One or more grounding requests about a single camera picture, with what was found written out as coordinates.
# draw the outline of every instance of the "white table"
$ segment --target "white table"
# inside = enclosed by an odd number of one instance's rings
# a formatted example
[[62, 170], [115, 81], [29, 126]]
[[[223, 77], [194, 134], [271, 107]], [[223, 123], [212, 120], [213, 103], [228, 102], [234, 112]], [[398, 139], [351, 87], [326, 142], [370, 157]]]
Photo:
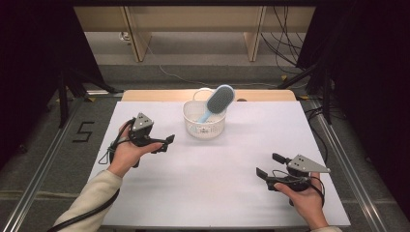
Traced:
[[[301, 154], [324, 164], [297, 101], [233, 102], [224, 132], [210, 141], [185, 129], [182, 101], [121, 101], [112, 115], [90, 178], [107, 168], [98, 164], [124, 122], [138, 112], [155, 121], [154, 138], [175, 134], [166, 153], [142, 157], [124, 179], [105, 226], [167, 229], [248, 229], [304, 226], [280, 192], [268, 191], [255, 174], [286, 171], [272, 153], [293, 159]], [[332, 225], [350, 225], [329, 174], [324, 206]]]

